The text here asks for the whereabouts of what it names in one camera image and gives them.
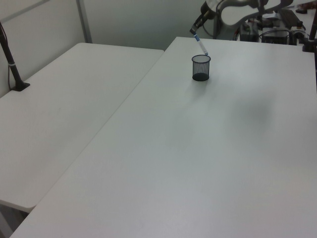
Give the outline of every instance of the white wall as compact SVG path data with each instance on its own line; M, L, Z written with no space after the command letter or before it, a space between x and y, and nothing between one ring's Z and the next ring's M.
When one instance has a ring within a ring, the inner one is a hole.
M3 27L22 80L85 41L76 0L50 0ZM0 48L0 97L7 92L7 61Z
M93 43L165 50L189 30L205 0L84 0ZM213 21L206 23L213 30ZM199 29L201 38L210 38Z

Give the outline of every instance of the pen holder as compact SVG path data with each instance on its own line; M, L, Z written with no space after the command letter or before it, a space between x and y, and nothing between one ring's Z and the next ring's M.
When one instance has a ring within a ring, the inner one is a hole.
M211 58L206 55L192 57L193 79L196 81L206 81L209 79L209 65Z

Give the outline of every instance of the black pole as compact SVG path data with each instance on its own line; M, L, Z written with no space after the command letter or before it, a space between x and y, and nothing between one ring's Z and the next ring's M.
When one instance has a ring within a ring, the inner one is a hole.
M8 61L8 65L9 65L11 72L13 74L13 77L15 79L15 87L12 88L12 90L21 92L22 90L24 90L25 88L30 86L30 84L23 82L21 77L20 77L19 71L15 65L15 62L13 60L7 39L5 37L1 22L0 22L0 43L1 43L1 46L3 49L3 52L5 54L6 60Z
M316 31L317 31L317 10L315 12L313 25L312 25L311 33L309 34L309 38L304 39L304 46L303 46L304 52L314 52L314 48L316 45L315 44Z

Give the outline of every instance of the blue pen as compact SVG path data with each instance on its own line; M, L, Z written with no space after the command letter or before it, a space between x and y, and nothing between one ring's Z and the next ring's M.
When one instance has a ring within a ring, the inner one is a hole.
M207 55L208 55L208 52L207 52L205 46L203 45L202 41L199 39L198 35L195 34L194 37L195 37L196 41L199 43L200 48L202 48L204 54L207 56Z

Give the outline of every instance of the table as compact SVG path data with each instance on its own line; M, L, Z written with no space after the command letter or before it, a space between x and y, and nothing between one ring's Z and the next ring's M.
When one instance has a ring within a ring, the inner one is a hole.
M12 238L315 237L314 54L202 41L211 78L176 38Z
M30 212L163 51L78 44L0 99L0 204Z

